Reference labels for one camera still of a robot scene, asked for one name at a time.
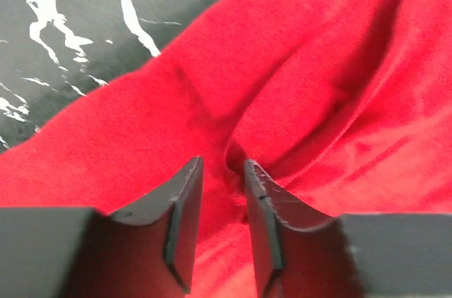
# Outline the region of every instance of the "white marble veining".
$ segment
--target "white marble veining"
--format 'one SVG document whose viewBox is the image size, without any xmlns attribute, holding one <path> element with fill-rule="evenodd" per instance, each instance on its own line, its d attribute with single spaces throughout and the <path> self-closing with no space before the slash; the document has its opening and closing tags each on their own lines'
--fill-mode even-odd
<svg viewBox="0 0 452 298">
<path fill-rule="evenodd" d="M 135 0 L 120 0 L 120 6 L 121 10 L 119 12 L 119 22 L 124 22 L 126 31 L 129 31 L 132 34 L 132 37 L 136 37 L 136 39 L 150 52 L 150 55 L 153 57 L 157 57 L 160 55 L 160 49 L 157 47 L 153 37 L 147 33 L 141 25 L 147 24 L 153 24 L 153 25 L 168 25 L 168 26 L 185 26 L 186 24 L 179 23 L 177 21 L 162 21 L 161 18 L 154 18 L 154 20 L 147 20 L 145 18 L 139 18 L 137 11 L 135 9 L 135 6 L 133 4 Z M 72 96 L 77 95 L 80 96 L 86 96 L 86 94 L 83 92 L 85 91 L 84 88 L 81 86 L 83 85 L 80 83 L 80 81 L 86 82 L 86 78 L 90 78 L 94 82 L 96 82 L 100 87 L 108 85 L 107 81 L 104 81 L 100 78 L 98 78 L 93 72 L 92 67 L 89 60 L 93 59 L 90 56 L 93 55 L 91 52 L 95 51 L 89 51 L 87 54 L 85 53 L 84 49 L 87 49 L 86 45 L 96 44 L 94 43 L 94 37 L 92 39 L 89 39 L 87 37 L 91 37 L 91 32 L 89 32 L 89 35 L 87 37 L 82 37 L 80 33 L 74 33 L 79 32 L 75 30 L 74 27 L 71 29 L 71 19 L 73 15 L 71 13 L 67 13 L 67 17 L 60 13 L 59 10 L 63 10 L 64 7 L 64 0 L 18 0 L 19 3 L 22 3 L 25 5 L 25 7 L 29 7 L 32 10 L 32 20 L 26 20 L 27 23 L 22 23 L 23 27 L 25 28 L 25 33 L 30 37 L 29 42 L 31 45 L 38 44 L 38 50 L 40 50 L 44 54 L 44 60 L 49 60 L 54 63 L 55 67 L 53 71 L 50 71 L 50 73 L 56 73 L 57 75 L 60 75 L 62 78 L 62 81 L 69 85 L 71 87 L 71 92 L 74 92 Z M 80 16 L 81 19 L 84 19 L 83 12 L 80 14 L 77 14 L 77 16 Z M 55 28 L 58 30 L 57 35 L 54 35 L 54 32 L 48 32 L 50 28 Z M 8 48 L 14 46 L 14 38 L 6 37 L 6 31 L 5 33 L 0 33 L 0 48 Z M 56 38 L 57 41 L 50 41 L 50 39 L 47 39 L 47 35 L 50 34 L 51 37 Z M 118 43 L 119 37 L 117 37 L 117 33 L 103 33 L 104 37 L 96 37 L 99 39 L 96 39 L 95 41 L 97 44 L 102 44 L 104 42 L 104 48 L 103 50 L 109 49 L 118 49 Z M 115 45 L 113 46 L 113 40 L 107 39 L 112 38 L 115 41 Z M 73 68 L 74 63 L 69 64 L 68 61 L 75 61 L 77 64 L 75 64 L 77 67 Z M 14 66 L 12 67 L 12 73 L 14 69 L 16 68 L 22 68 L 21 66 Z M 33 125 L 35 126 L 35 132 L 40 132 L 40 127 L 36 126 L 33 122 L 33 116 L 30 115 L 30 106 L 27 103 L 27 100 L 25 100 L 26 96 L 22 95 L 22 90 L 20 89 L 20 83 L 22 85 L 24 83 L 27 84 L 35 84 L 35 85 L 26 85 L 24 88 L 24 92 L 59 92 L 55 88 L 58 88 L 56 85 L 59 85 L 61 87 L 61 80 L 60 83 L 57 83 L 56 85 L 51 85 L 54 80 L 53 78 L 49 78 L 49 80 L 46 80 L 45 74 L 29 74 L 30 72 L 20 72 L 18 75 L 14 78 L 14 82 L 12 82 L 11 85 L 15 85 L 16 88 L 14 89 L 14 92 L 11 91 L 9 88 L 7 88 L 4 84 L 0 83 L 0 89 L 3 89 L 2 96 L 0 97 L 0 117 L 3 115 L 12 118 L 13 121 L 19 121 L 22 123 L 26 123 L 25 125 L 32 125 L 31 130 L 33 128 Z M 84 76 L 81 78 L 70 78 L 70 73 L 84 73 Z M 9 134 L 3 134 L 3 137 L 1 136 L 2 132 L 0 131 L 0 150 L 1 147 L 3 148 L 10 148 L 12 145 L 14 145 L 13 141 L 7 141 L 7 137 L 9 138 Z"/>
<path fill-rule="evenodd" d="M 52 24 L 64 34 L 65 46 L 76 52 L 76 57 L 73 58 L 74 61 L 80 63 L 88 61 L 82 46 L 92 44 L 93 41 L 88 38 L 74 35 L 73 31 L 66 26 L 66 16 L 58 12 L 57 0 L 25 0 L 25 2 L 33 10 L 37 18 L 37 21 L 30 24 L 30 38 L 46 49 L 50 59 L 56 65 L 60 65 L 60 61 L 55 54 L 55 51 L 41 39 L 41 31 L 44 30 L 48 24 Z"/>
<path fill-rule="evenodd" d="M 0 143 L 5 149 L 9 149 L 8 143 L 0 136 Z"/>
<path fill-rule="evenodd" d="M 16 107 L 10 104 L 10 102 L 0 97 L 0 111 L 9 118 L 15 119 L 17 121 L 27 121 L 26 117 L 29 113 L 28 111 L 28 103 L 23 97 L 13 93 L 9 88 L 7 88 L 3 83 L 0 83 L 0 88 L 3 88 L 5 91 L 10 92 L 14 97 L 19 99 L 22 105 Z"/>
<path fill-rule="evenodd" d="M 50 84 L 41 81 L 39 78 L 22 78 L 25 81 L 31 81 L 32 83 L 41 85 L 41 86 L 50 86 Z"/>
<path fill-rule="evenodd" d="M 83 97 L 86 97 L 86 94 L 83 93 L 82 91 L 80 91 L 80 88 L 78 88 L 77 86 L 72 85 L 70 82 L 65 81 L 66 84 L 68 84 L 69 86 L 71 86 L 71 88 L 77 92 L 77 94 L 82 95 Z"/>
<path fill-rule="evenodd" d="M 146 20 L 144 18 L 140 18 L 141 21 L 144 21 L 145 23 L 150 23 L 150 24 L 164 24 L 164 25 L 177 25 L 177 26 L 182 26 L 181 23 L 178 23 L 177 21 L 151 21 L 151 20 Z"/>
<path fill-rule="evenodd" d="M 99 86 L 106 86 L 108 85 L 108 83 L 106 81 L 103 81 L 102 79 L 96 78 L 90 74 L 88 74 L 88 77 L 90 77 L 91 79 L 93 79 L 97 84 L 99 84 Z"/>
<path fill-rule="evenodd" d="M 151 56 L 159 56 L 160 50 L 155 45 L 154 39 L 140 26 L 132 0 L 121 0 L 121 8 L 124 22 L 129 31 L 137 36 L 140 43 L 149 50 Z"/>
</svg>

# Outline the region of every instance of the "marble countertop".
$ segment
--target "marble countertop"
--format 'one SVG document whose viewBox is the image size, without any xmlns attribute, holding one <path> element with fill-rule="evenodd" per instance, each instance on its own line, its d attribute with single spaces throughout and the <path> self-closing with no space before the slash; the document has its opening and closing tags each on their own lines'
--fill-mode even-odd
<svg viewBox="0 0 452 298">
<path fill-rule="evenodd" d="M 0 0 L 0 153 L 157 56 L 218 0 Z"/>
</svg>

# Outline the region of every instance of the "black plastic piece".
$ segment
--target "black plastic piece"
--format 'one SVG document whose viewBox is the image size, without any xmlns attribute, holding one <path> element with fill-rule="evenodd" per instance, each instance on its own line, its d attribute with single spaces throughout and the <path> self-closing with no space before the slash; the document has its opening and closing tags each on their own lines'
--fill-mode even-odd
<svg viewBox="0 0 452 298">
<path fill-rule="evenodd" d="M 329 217 L 245 163 L 259 297 L 452 297 L 452 215 Z"/>
<path fill-rule="evenodd" d="M 110 216 L 91 208 L 0 209 L 0 297 L 184 297 L 202 176 L 194 158 Z"/>
</svg>

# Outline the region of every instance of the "red fabric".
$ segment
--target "red fabric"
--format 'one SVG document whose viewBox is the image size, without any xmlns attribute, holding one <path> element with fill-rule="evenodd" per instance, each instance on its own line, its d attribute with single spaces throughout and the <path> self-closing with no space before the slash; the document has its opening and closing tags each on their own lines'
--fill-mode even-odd
<svg viewBox="0 0 452 298">
<path fill-rule="evenodd" d="M 255 297 L 245 157 L 331 215 L 452 210 L 452 0 L 224 0 L 0 156 L 1 205 L 111 212 L 206 161 L 193 297 Z"/>
</svg>

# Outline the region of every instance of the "red blanket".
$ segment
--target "red blanket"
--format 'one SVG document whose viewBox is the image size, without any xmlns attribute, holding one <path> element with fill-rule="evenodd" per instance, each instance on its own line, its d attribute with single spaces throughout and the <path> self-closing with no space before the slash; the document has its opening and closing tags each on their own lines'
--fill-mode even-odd
<svg viewBox="0 0 452 298">
<path fill-rule="evenodd" d="M 255 297 L 242 165 L 331 215 L 452 210 L 452 0 L 223 0 L 0 156 L 0 205 L 111 212 L 206 161 L 193 297 Z"/>
</svg>

